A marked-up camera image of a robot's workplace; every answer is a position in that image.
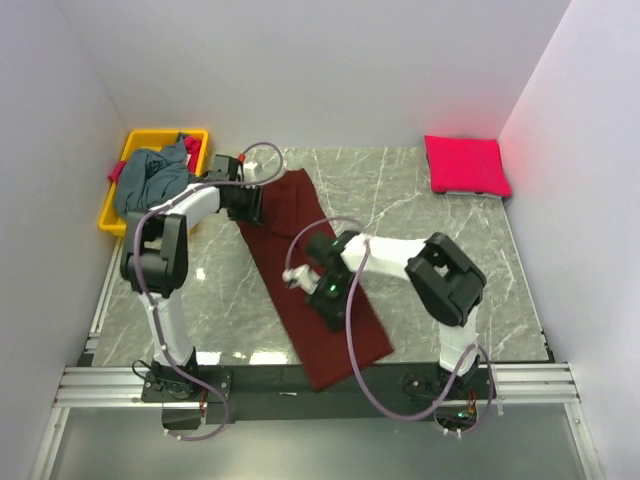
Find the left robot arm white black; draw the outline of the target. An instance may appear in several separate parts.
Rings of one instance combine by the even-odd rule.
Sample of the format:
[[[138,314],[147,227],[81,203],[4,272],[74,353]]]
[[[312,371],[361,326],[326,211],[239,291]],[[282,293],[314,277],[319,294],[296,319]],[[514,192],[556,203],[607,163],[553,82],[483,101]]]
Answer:
[[[217,155],[213,168],[181,192],[126,216],[121,277],[143,304],[153,338],[153,359],[144,376],[144,402],[226,400],[214,370],[202,367],[186,329],[182,287],[189,273],[188,234],[205,217],[226,211],[231,220],[262,219],[263,175],[259,161],[244,153]]]

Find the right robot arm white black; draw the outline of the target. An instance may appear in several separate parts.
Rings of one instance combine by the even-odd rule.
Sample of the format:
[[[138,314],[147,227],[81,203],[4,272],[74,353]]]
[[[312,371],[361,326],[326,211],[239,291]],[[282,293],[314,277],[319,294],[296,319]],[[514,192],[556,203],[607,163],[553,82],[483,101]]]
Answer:
[[[478,368],[476,317],[487,280],[447,235],[402,240],[345,231],[331,239],[316,233],[307,254],[321,271],[301,265],[284,273],[283,279],[305,292],[330,331],[344,328],[350,282],[359,267],[405,280],[439,324],[440,390],[460,399],[473,388]]]

